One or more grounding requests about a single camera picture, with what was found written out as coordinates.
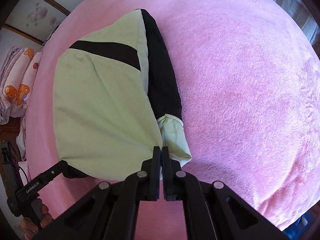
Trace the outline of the light green black jacket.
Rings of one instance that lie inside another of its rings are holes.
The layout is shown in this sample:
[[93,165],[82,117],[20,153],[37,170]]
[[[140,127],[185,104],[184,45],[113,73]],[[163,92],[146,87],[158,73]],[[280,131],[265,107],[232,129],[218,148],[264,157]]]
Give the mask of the light green black jacket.
[[174,69],[146,10],[85,35],[59,57],[53,123],[66,178],[123,180],[156,146],[181,165],[191,160]]

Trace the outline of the blue plastic crate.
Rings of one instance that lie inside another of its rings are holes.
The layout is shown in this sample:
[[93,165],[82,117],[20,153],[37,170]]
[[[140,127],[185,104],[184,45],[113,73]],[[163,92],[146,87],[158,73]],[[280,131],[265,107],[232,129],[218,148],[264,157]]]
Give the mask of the blue plastic crate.
[[312,214],[307,211],[301,217],[299,217],[295,222],[288,226],[283,233],[292,240],[302,239],[306,233],[310,230],[311,226],[315,222]]

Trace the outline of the folded lilac patterned quilt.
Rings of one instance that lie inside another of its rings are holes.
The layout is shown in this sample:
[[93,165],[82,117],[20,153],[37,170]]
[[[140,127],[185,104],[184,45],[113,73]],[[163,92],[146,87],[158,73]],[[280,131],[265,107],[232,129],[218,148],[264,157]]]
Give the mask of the folded lilac patterned quilt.
[[0,121],[1,125],[7,124],[9,121],[9,112],[11,110],[10,99],[5,97],[4,87],[8,75],[13,68],[13,65],[23,53],[23,49],[20,47],[11,47],[7,50],[3,62],[1,63],[1,112]]

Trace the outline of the folded pink bear quilt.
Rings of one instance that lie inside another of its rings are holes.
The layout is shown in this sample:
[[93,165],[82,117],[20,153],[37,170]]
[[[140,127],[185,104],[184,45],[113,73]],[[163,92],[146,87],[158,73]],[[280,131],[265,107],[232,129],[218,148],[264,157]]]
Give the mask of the folded pink bear quilt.
[[5,97],[10,99],[9,117],[17,118],[25,114],[32,94],[35,77],[42,53],[32,48],[24,48],[5,82]]

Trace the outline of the pink fleece bed blanket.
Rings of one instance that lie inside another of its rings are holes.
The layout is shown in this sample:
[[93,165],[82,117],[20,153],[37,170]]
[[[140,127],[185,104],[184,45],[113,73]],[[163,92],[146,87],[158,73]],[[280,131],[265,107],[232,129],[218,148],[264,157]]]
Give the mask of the pink fleece bed blanket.
[[84,0],[43,48],[26,114],[31,177],[57,162],[53,79],[76,40],[135,9],[174,67],[199,180],[221,180],[284,230],[319,201],[319,58],[272,0]]

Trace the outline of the floral sliding wardrobe door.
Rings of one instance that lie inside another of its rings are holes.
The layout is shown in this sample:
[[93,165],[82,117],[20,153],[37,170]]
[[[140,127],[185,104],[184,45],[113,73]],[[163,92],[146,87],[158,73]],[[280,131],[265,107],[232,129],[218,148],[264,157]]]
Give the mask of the floral sliding wardrobe door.
[[1,39],[7,31],[17,42],[25,38],[43,45],[63,20],[84,0],[19,0],[1,28]]

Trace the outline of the white grey curtain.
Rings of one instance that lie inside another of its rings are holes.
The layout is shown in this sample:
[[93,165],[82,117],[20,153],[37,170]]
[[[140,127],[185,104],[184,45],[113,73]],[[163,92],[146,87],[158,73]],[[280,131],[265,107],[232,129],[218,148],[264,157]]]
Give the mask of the white grey curtain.
[[319,57],[319,24],[302,0],[273,0],[300,27]]

